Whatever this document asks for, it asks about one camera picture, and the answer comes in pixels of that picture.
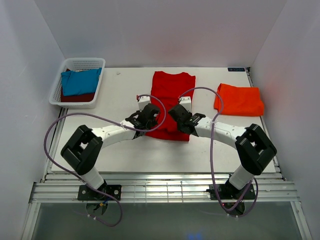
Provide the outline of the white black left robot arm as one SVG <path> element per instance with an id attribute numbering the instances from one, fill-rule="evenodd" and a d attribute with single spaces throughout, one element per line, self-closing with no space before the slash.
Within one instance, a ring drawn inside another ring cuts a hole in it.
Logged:
<path id="1" fill-rule="evenodd" d="M 120 125 L 100 128 L 79 126 L 63 146 L 60 155 L 89 184 L 88 193 L 100 200 L 106 195 L 106 181 L 95 167 L 101 149 L 122 141 L 134 140 L 157 126 L 160 109 L 148 103 L 125 118 Z"/>

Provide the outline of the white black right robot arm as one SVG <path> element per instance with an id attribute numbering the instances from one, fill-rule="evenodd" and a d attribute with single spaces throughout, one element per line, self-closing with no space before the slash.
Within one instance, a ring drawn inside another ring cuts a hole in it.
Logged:
<path id="1" fill-rule="evenodd" d="M 218 184 L 209 190 L 215 200 L 235 200 L 244 195 L 245 200 L 252 200 L 256 194 L 250 183 L 259 176 L 277 154 L 277 149 L 264 130 L 257 124 L 249 127 L 233 126 L 214 122 L 201 113 L 192 114 L 181 104 L 174 106 L 168 114 L 177 123 L 177 129 L 196 137 L 211 138 L 236 149 L 240 165 L 224 184 Z"/>

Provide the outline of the orange folded t shirt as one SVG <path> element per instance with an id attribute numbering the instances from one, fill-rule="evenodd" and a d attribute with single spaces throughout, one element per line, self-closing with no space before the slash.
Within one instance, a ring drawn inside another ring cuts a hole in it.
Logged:
<path id="1" fill-rule="evenodd" d="M 238 87 L 221 83 L 217 88 L 213 108 L 221 115 L 260 117 L 264 115 L 265 105 L 258 87 Z"/>

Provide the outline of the dark red folded t shirt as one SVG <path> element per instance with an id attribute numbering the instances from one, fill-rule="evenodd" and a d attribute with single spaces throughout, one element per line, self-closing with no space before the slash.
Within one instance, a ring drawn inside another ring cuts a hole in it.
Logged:
<path id="1" fill-rule="evenodd" d="M 74 96 L 64 96 L 63 90 L 61 87 L 61 102 L 66 102 L 66 103 L 90 102 L 93 100 L 95 93 L 88 93 L 88 94 L 74 95 Z"/>

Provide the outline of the small dark label sticker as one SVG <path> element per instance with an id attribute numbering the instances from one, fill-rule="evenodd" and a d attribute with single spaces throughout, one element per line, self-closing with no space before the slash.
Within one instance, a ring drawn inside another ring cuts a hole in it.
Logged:
<path id="1" fill-rule="evenodd" d="M 228 67 L 227 70 L 229 72 L 245 72 L 245 68 L 244 67 Z"/>

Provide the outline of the white plastic basket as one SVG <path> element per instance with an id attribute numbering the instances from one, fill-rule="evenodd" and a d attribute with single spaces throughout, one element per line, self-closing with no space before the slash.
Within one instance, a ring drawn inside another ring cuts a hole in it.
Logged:
<path id="1" fill-rule="evenodd" d="M 97 57 L 67 58 L 61 64 L 49 103 L 66 109 L 96 107 L 106 61 Z"/>

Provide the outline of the blue folded t shirt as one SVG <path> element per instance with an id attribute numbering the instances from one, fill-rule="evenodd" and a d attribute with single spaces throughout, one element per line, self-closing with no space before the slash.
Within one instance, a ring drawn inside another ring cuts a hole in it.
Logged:
<path id="1" fill-rule="evenodd" d="M 101 67 L 83 71 L 69 70 L 62 72 L 60 75 L 63 95 L 69 97 L 95 93 L 101 72 Z"/>

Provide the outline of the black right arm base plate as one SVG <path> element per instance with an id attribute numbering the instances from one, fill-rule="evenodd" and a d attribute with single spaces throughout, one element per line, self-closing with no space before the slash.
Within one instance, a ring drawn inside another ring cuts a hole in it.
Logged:
<path id="1" fill-rule="evenodd" d="M 214 185 L 209 185 L 209 188 L 206 189 L 206 192 L 209 193 L 211 200 L 217 200 L 218 197 L 215 192 Z M 226 184 L 217 184 L 217 192 L 221 200 L 238 200 L 241 195 L 245 192 L 245 187 L 241 190 L 236 189 L 232 185 L 227 186 Z M 254 200 L 256 193 L 252 184 L 249 185 L 249 189 L 244 194 L 244 200 Z"/>

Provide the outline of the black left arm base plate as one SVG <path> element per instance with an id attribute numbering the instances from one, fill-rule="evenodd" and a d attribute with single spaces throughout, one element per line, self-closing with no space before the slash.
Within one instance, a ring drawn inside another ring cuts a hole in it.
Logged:
<path id="1" fill-rule="evenodd" d="M 122 185 L 120 184 L 107 184 L 101 186 L 98 190 L 92 190 L 87 185 L 81 185 L 78 189 L 77 200 L 78 201 L 104 201 L 109 199 L 109 196 L 121 200 Z"/>

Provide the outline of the aluminium frame rail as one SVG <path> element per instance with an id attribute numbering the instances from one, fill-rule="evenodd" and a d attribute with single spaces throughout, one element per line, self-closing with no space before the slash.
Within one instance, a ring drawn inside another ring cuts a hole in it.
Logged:
<path id="1" fill-rule="evenodd" d="M 210 194 L 206 191 L 212 183 L 210 174 L 101 174 L 109 184 L 122 186 L 121 203 L 208 203 Z M 312 239 L 306 222 L 300 198 L 292 181 L 282 174 L 263 173 L 257 176 L 259 202 L 289 202 L 304 240 Z M 34 183 L 28 204 L 22 239 L 30 240 L 36 225 L 42 203 L 76 204 L 78 190 L 82 183 L 69 173 L 49 172 L 39 183 Z"/>

